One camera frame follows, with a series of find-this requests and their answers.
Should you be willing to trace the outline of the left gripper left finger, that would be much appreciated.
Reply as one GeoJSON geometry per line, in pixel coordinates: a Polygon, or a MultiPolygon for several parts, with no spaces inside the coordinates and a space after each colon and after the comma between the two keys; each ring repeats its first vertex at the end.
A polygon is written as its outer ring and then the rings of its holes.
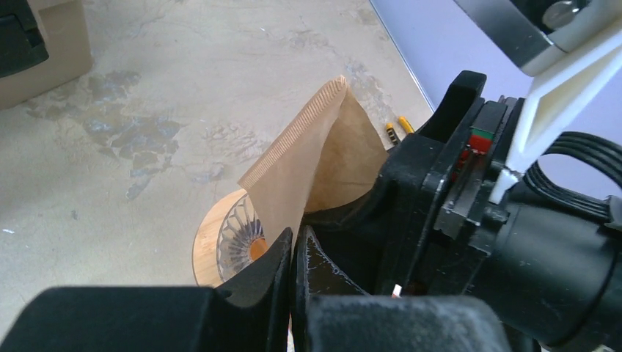
{"type": "Polygon", "coordinates": [[[218,287],[53,287],[25,306],[3,351],[285,351],[290,229],[218,287]]]}

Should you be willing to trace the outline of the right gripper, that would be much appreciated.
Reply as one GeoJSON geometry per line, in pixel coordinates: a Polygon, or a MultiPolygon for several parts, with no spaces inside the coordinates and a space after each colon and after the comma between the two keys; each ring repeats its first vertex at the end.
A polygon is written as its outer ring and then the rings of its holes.
{"type": "Polygon", "coordinates": [[[485,100],[462,71],[431,118],[389,150],[366,194],[303,218],[303,301],[462,295],[515,348],[621,346],[621,199],[555,185],[537,164],[504,191],[524,100],[485,100]]]}

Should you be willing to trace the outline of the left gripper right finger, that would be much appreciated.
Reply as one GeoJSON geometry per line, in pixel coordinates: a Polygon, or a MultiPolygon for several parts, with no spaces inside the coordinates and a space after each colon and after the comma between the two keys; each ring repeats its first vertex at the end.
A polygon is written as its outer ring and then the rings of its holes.
{"type": "Polygon", "coordinates": [[[291,268],[297,351],[509,351],[498,317],[469,296],[374,296],[299,231],[291,268]]]}

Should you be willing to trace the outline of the clear glass dripper cone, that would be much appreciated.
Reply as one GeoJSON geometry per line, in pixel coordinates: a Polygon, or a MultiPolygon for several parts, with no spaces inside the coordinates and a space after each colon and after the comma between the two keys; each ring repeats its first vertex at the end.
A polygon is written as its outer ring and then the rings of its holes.
{"type": "Polygon", "coordinates": [[[223,282],[233,278],[268,250],[263,226],[247,194],[228,210],[220,226],[216,265],[223,282]]]}

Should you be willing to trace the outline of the wooden ring holder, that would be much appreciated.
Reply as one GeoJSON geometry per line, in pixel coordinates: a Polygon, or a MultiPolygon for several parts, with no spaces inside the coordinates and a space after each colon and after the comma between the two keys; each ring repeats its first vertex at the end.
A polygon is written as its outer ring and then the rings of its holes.
{"type": "Polygon", "coordinates": [[[192,249],[192,268],[194,278],[199,286],[217,287],[222,283],[217,263],[218,235],[232,206],[246,195],[246,191],[238,189],[221,198],[203,218],[192,249]]]}

